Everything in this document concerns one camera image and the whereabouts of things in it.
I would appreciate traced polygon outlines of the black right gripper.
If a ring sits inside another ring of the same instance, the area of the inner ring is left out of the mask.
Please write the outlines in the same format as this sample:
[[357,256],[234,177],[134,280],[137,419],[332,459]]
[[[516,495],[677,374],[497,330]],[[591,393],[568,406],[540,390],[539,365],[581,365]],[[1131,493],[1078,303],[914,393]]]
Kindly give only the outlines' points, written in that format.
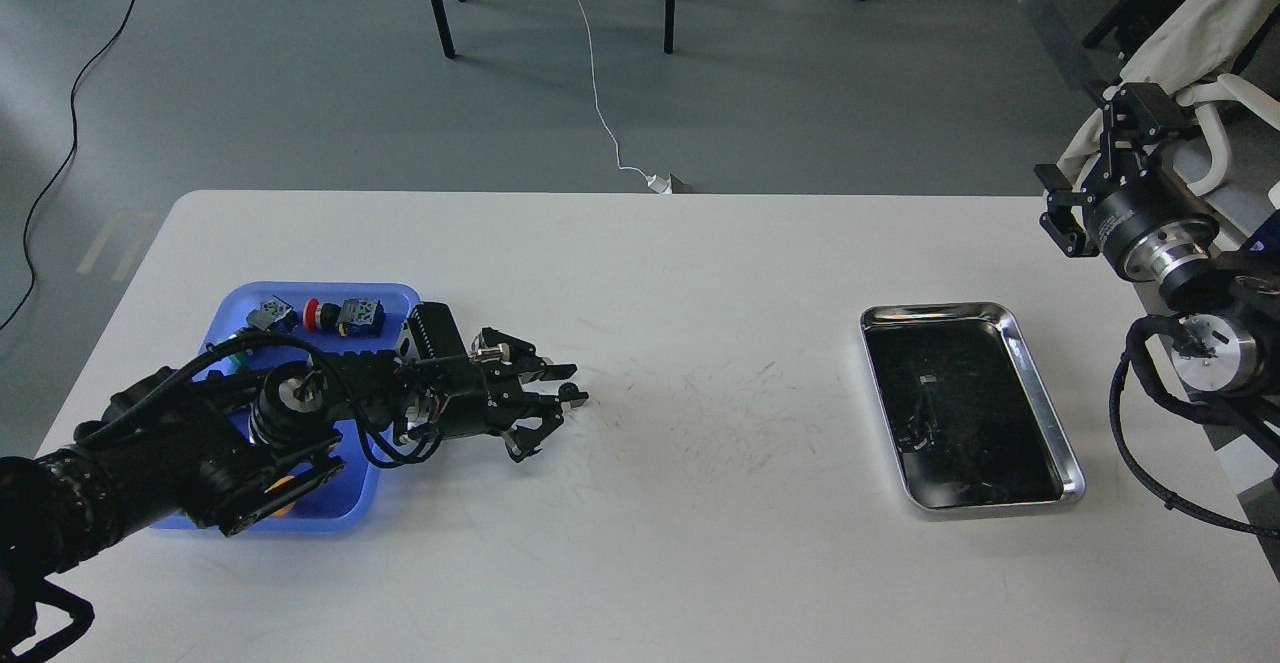
[[[1056,165],[1036,165],[1044,189],[1039,225],[1068,259],[1102,253],[1130,283],[1162,283],[1178,268],[1207,261],[1220,225],[1187,186],[1155,172],[1160,148],[1198,124],[1161,84],[1091,84],[1102,113],[1100,154],[1076,192]],[[1085,212],[1085,227],[1074,215]]]

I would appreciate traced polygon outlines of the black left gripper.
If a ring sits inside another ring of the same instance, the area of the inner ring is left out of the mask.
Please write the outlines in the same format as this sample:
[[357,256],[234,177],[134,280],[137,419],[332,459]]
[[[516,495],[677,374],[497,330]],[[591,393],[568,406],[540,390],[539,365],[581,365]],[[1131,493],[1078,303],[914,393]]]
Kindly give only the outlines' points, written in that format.
[[554,395],[524,393],[529,381],[567,381],[576,363],[554,363],[530,340],[484,326],[474,353],[499,349],[497,358],[402,358],[399,381],[406,387],[402,444],[489,434],[500,436],[508,457],[521,462],[564,422],[567,413],[590,399],[562,402]]

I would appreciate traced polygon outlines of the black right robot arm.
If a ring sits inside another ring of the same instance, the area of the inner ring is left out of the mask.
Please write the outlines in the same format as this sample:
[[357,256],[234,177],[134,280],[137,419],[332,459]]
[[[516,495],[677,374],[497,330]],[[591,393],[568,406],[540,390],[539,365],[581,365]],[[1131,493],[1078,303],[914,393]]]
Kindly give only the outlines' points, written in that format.
[[1165,507],[1220,529],[1276,539],[1176,494],[1140,466],[1123,433],[1121,395],[1135,375],[1147,397],[1201,426],[1234,429],[1277,459],[1277,257],[1213,252],[1212,209],[1165,166],[1161,151],[1196,129],[1185,104],[1151,81],[1093,81],[1100,156],[1080,183],[1037,165],[1039,225],[1069,259],[1106,259],[1129,283],[1151,283],[1166,307],[1133,323],[1108,390],[1108,422],[1134,477]]

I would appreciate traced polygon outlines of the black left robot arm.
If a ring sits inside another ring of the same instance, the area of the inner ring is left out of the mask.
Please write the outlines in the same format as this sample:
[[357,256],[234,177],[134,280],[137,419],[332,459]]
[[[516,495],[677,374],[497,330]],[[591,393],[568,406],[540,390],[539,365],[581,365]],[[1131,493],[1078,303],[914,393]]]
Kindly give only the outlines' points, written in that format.
[[518,462],[588,401],[576,370],[495,329],[474,349],[342,353],[247,332],[160,369],[70,444],[3,459],[3,659],[50,660],[91,627],[91,603],[52,575],[174,513],[237,535],[332,481],[346,466],[340,421],[381,470],[481,435]]

